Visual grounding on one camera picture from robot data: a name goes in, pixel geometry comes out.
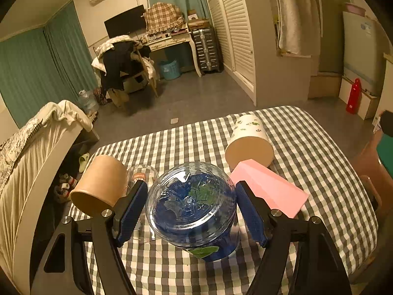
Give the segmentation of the clear blue plastic cup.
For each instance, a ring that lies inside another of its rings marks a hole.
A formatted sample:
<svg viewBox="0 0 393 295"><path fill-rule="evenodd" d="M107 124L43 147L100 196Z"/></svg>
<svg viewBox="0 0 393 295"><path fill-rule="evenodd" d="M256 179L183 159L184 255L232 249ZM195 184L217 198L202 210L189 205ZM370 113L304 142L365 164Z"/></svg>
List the clear blue plastic cup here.
<svg viewBox="0 0 393 295"><path fill-rule="evenodd" d="M164 173L149 189L145 214L157 236L206 262L239 244L235 185L214 164L187 162Z"/></svg>

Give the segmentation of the brown paper cup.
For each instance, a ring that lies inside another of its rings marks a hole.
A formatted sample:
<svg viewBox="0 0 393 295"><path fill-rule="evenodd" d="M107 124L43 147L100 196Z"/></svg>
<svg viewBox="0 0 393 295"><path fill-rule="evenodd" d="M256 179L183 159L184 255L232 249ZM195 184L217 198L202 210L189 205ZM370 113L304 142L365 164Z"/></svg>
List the brown paper cup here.
<svg viewBox="0 0 393 295"><path fill-rule="evenodd" d="M84 214L94 217L113 209L127 188L127 169L109 155L96 156L71 191L72 203Z"/></svg>

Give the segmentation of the white patterned paper cup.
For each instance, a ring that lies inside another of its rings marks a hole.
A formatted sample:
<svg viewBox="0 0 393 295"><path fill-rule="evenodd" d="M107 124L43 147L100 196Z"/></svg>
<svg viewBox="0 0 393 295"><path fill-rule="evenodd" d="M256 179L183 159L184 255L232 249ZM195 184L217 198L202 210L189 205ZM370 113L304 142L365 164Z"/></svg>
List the white patterned paper cup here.
<svg viewBox="0 0 393 295"><path fill-rule="evenodd" d="M239 162L249 159L265 167L272 164L274 149L260 118L254 114L237 118L225 149L225 159L230 170L233 170Z"/></svg>

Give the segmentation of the sneaker near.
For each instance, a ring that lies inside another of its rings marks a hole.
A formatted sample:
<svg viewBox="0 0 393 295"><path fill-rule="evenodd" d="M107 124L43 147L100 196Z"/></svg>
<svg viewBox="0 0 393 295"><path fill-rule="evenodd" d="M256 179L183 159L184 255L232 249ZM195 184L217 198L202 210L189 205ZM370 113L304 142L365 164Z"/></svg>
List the sneaker near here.
<svg viewBox="0 0 393 295"><path fill-rule="evenodd" d="M64 182L54 187L53 195L54 195L54 200L59 204L68 202L70 200L69 183Z"/></svg>

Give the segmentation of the sneaker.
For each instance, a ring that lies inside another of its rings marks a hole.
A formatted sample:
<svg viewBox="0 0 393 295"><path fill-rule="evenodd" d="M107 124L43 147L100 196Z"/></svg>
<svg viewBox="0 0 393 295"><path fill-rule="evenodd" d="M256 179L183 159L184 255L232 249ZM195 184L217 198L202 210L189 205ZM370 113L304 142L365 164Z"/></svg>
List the sneaker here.
<svg viewBox="0 0 393 295"><path fill-rule="evenodd" d="M72 189L74 189L78 183L78 180L68 175L67 173L59 175L59 182L61 184L67 183Z"/></svg>
<svg viewBox="0 0 393 295"><path fill-rule="evenodd" d="M70 200L69 183L64 182L54 187L53 195L54 195L54 200L59 204L68 202Z"/></svg>

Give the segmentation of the pink foam block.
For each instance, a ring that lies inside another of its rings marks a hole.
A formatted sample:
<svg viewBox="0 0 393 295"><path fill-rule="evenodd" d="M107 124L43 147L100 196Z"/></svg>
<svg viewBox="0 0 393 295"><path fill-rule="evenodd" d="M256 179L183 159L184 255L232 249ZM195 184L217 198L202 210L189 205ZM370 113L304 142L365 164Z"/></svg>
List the pink foam block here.
<svg viewBox="0 0 393 295"><path fill-rule="evenodd" d="M241 161L230 173L234 184L244 180L253 194L271 209L279 209L293 219L309 199L309 194L253 159Z"/></svg>

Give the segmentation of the patterned quilt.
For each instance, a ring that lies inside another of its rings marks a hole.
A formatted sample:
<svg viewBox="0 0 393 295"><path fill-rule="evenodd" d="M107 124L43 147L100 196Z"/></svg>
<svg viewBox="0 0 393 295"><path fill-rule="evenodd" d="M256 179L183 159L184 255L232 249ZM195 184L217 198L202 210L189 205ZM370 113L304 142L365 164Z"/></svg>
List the patterned quilt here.
<svg viewBox="0 0 393 295"><path fill-rule="evenodd" d="M42 120L32 118L1 145L1 191L7 184L19 155L42 127Z"/></svg>

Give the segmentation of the white bed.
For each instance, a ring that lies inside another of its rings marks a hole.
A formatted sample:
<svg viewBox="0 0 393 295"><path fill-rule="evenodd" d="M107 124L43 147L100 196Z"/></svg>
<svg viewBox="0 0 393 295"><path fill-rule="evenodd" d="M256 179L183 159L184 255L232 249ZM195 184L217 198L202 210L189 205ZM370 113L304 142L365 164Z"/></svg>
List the white bed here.
<svg viewBox="0 0 393 295"><path fill-rule="evenodd" d="M57 172L81 131L93 124L74 103L49 102L33 117L42 127L19 155L1 191L1 269L20 294L29 294L45 242L62 213L50 194Z"/></svg>

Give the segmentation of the red bottle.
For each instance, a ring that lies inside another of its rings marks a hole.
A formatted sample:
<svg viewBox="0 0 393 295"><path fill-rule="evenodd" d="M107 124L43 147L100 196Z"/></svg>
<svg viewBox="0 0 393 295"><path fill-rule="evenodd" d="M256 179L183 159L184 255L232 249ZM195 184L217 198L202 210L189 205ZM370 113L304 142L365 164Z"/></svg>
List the red bottle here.
<svg viewBox="0 0 393 295"><path fill-rule="evenodd" d="M351 86L350 95L348 98L348 102L346 104L347 112L351 114L356 114L361 93L362 93L361 80L359 78L356 78L355 82Z"/></svg>

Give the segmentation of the wooden chair with clothes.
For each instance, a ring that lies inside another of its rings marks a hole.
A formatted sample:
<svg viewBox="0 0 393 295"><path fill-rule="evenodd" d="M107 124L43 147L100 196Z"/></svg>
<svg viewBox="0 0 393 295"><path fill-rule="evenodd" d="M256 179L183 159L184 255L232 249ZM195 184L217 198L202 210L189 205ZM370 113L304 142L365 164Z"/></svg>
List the wooden chair with clothes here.
<svg viewBox="0 0 393 295"><path fill-rule="evenodd" d="M146 81L157 92L157 74L150 58L151 49L129 35L109 38L95 50L91 62L95 75L100 79L103 97L109 96L116 107L129 102L124 80L133 78L138 83Z"/></svg>

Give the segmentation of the blue laundry basket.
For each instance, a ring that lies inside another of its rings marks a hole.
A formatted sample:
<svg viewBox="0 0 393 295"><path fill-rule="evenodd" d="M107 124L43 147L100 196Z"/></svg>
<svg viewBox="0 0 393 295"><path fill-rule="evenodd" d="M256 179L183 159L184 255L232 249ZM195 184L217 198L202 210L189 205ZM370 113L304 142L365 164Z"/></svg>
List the blue laundry basket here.
<svg viewBox="0 0 393 295"><path fill-rule="evenodd" d="M165 80L174 80L181 76L179 63L176 59L173 61L161 61L159 63L160 74Z"/></svg>

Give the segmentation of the black monitor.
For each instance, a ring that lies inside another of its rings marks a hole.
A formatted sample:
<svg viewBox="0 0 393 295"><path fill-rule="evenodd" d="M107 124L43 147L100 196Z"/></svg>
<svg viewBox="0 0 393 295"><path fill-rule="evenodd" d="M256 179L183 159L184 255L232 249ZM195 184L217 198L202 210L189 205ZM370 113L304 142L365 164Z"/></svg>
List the black monitor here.
<svg viewBox="0 0 393 295"><path fill-rule="evenodd" d="M139 5L106 20L104 24L109 38L145 30L144 13L144 6Z"/></svg>

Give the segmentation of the pink basin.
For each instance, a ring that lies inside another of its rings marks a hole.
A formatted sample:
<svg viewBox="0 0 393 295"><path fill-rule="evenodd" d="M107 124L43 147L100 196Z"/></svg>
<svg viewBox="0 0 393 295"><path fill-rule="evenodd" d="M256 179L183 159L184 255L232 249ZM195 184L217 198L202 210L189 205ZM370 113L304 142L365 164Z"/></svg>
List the pink basin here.
<svg viewBox="0 0 393 295"><path fill-rule="evenodd" d="M361 17L366 16L366 10L362 7L359 7L353 3L345 3L344 5L344 11L348 13L353 13L356 15L359 15Z"/></svg>

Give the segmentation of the plaid cloth cover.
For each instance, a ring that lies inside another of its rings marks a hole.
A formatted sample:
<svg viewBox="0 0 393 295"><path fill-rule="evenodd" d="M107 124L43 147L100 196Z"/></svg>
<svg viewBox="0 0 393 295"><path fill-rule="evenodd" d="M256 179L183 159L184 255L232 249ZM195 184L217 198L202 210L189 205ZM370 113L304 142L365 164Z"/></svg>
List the plaid cloth cover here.
<svg viewBox="0 0 393 295"><path fill-rule="evenodd" d="M148 35L172 31L185 24L182 11L171 3L157 2L143 14Z"/></svg>

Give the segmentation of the white louvered wardrobe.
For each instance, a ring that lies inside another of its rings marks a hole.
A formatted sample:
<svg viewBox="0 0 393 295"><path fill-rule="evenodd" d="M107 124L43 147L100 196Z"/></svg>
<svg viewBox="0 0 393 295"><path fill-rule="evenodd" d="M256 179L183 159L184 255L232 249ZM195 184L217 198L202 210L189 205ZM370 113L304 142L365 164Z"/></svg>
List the white louvered wardrobe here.
<svg viewBox="0 0 393 295"><path fill-rule="evenodd" d="M225 71L254 105L308 98L311 60L284 55L276 42L272 0L207 0Z"/></svg>

